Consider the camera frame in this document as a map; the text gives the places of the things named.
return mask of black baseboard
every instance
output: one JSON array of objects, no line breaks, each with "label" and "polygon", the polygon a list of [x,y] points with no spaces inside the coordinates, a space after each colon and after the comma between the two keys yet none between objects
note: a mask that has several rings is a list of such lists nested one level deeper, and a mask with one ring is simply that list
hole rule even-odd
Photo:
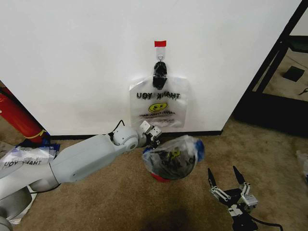
[{"label": "black baseboard", "polygon": [[[165,132],[161,137],[178,137],[183,135],[190,136],[219,136],[221,131],[190,131],[190,132]],[[85,140],[95,135],[64,135],[64,136],[51,136],[51,140]]]}]

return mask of red pipe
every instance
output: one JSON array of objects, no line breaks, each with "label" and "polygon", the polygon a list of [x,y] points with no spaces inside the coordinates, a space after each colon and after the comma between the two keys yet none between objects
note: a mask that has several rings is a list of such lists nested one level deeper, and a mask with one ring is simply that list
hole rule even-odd
[{"label": "red pipe", "polygon": [[[1,90],[8,96],[14,97],[7,88],[1,88]],[[46,131],[27,111],[8,96],[0,94],[0,115],[31,142],[42,143]]]}]

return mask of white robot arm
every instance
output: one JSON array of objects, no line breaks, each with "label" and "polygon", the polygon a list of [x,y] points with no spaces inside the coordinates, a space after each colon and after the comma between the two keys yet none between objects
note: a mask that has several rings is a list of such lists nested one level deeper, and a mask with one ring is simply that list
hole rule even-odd
[{"label": "white robot arm", "polygon": [[157,138],[161,133],[159,128],[144,121],[138,130],[123,126],[109,135],[96,135],[65,148],[49,164],[17,164],[1,171],[0,231],[12,230],[5,218],[14,218],[31,202],[27,185],[41,192],[57,187],[60,183],[81,180],[109,165],[124,152],[143,147],[149,142],[153,146],[158,145]]}]

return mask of carpet floor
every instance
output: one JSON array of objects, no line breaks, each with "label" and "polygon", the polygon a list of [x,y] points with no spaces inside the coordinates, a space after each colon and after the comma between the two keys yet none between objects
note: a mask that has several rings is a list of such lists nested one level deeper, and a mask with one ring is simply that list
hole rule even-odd
[{"label": "carpet floor", "polygon": [[[15,145],[23,140],[6,121],[0,123],[2,141]],[[286,231],[307,230],[308,186],[295,153],[308,152],[308,139],[232,118],[221,136],[200,138],[205,160],[184,179],[157,182],[143,165],[142,149],[136,149],[82,181],[39,194],[14,230],[230,231],[232,219],[226,207],[208,191],[207,168],[226,190],[238,186],[233,165],[259,200],[254,217],[280,223]],[[78,141],[56,142],[63,149]],[[258,226],[261,231],[279,230]]]}]

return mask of red tape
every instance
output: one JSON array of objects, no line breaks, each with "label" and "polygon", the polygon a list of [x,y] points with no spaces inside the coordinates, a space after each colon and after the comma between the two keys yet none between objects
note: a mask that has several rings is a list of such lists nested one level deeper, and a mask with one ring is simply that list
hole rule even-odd
[{"label": "red tape", "polygon": [[155,47],[165,47],[167,45],[167,41],[154,41]]}]

